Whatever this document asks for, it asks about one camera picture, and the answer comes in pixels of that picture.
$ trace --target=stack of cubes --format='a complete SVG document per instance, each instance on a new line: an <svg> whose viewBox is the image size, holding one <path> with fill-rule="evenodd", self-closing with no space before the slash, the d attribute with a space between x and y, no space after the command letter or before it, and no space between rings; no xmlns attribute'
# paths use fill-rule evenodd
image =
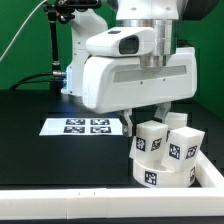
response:
<svg viewBox="0 0 224 224"><path fill-rule="evenodd" d="M203 137L187 127L187 114L168 113L164 124L137 125L130 152L134 178L147 187L189 187Z"/></svg>

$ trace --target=paper with markers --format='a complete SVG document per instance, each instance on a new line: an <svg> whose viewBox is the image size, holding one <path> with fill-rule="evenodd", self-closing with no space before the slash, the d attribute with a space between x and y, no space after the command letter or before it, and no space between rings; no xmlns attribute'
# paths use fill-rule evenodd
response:
<svg viewBox="0 0 224 224"><path fill-rule="evenodd" d="M117 118L47 118L44 135L122 135L122 124Z"/></svg>

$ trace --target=white plastic casing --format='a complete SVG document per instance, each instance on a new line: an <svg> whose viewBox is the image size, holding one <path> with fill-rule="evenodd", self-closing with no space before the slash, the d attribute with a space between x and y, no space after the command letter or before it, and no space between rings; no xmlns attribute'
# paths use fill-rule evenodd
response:
<svg viewBox="0 0 224 224"><path fill-rule="evenodd" d="M139 40L138 51L134 54L121 54L119 45L125 38L135 36ZM155 44L155 31L150 27L115 27L86 42L86 49L92 55L124 57L149 54Z"/></svg>
<svg viewBox="0 0 224 224"><path fill-rule="evenodd" d="M92 57L83 79L84 105L105 113L190 98L196 92L194 48L177 49L162 68L140 68L139 57Z"/></svg>
<svg viewBox="0 0 224 224"><path fill-rule="evenodd" d="M83 70L89 57L86 51L86 40L107 30L106 21L92 9L86 12L74 12L75 19L72 26L72 62L67 68L67 84L61 90L64 94L82 96Z"/></svg>
<svg viewBox="0 0 224 224"><path fill-rule="evenodd" d="M118 0L117 20L178 19L177 0Z"/></svg>

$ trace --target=silver bracket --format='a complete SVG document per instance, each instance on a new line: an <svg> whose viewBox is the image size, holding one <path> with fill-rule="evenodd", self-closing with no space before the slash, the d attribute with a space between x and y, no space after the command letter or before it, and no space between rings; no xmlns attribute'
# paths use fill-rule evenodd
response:
<svg viewBox="0 0 224 224"><path fill-rule="evenodd" d="M154 117L160 120L162 123L164 123L165 118L171 109L171 102L160 103L160 104L157 104L156 106L157 106L157 109L156 109L156 113Z"/></svg>
<svg viewBox="0 0 224 224"><path fill-rule="evenodd" d="M131 137L133 124L132 124L130 116L132 115L132 109L122 110L119 112L119 115L124 118L126 123L126 124L122 124L123 135L126 137Z"/></svg>

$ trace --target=black and white pattern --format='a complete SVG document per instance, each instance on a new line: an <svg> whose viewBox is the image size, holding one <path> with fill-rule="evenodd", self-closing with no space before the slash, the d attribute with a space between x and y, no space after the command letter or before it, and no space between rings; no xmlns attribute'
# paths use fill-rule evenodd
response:
<svg viewBox="0 0 224 224"><path fill-rule="evenodd" d="M90 130L93 134L110 134L111 128L110 127L91 127Z"/></svg>
<svg viewBox="0 0 224 224"><path fill-rule="evenodd" d="M193 181L195 178L195 167L190 172L190 182Z"/></svg>
<svg viewBox="0 0 224 224"><path fill-rule="evenodd" d="M91 125L110 125L109 119L92 119L90 121Z"/></svg>
<svg viewBox="0 0 224 224"><path fill-rule="evenodd" d="M174 144L170 144L169 156L180 159L180 147Z"/></svg>
<svg viewBox="0 0 224 224"><path fill-rule="evenodd" d="M196 151L197 151L197 146L194 146L194 147L189 148L188 151L187 151L186 159L189 159L189 158L194 157Z"/></svg>
<svg viewBox="0 0 224 224"><path fill-rule="evenodd" d="M67 119L66 125L85 125L85 119Z"/></svg>
<svg viewBox="0 0 224 224"><path fill-rule="evenodd" d="M64 129L64 133L84 134L85 133L85 128L84 127L66 126L65 129Z"/></svg>
<svg viewBox="0 0 224 224"><path fill-rule="evenodd" d="M136 138L136 148L141 150L141 151L143 151L143 152L145 152L145 146L146 146L145 139L137 137Z"/></svg>
<svg viewBox="0 0 224 224"><path fill-rule="evenodd" d="M153 141L151 151L159 149L160 145L161 145L161 142L162 142L162 138Z"/></svg>
<svg viewBox="0 0 224 224"><path fill-rule="evenodd" d="M147 184L157 185L157 174L145 171L145 182Z"/></svg>

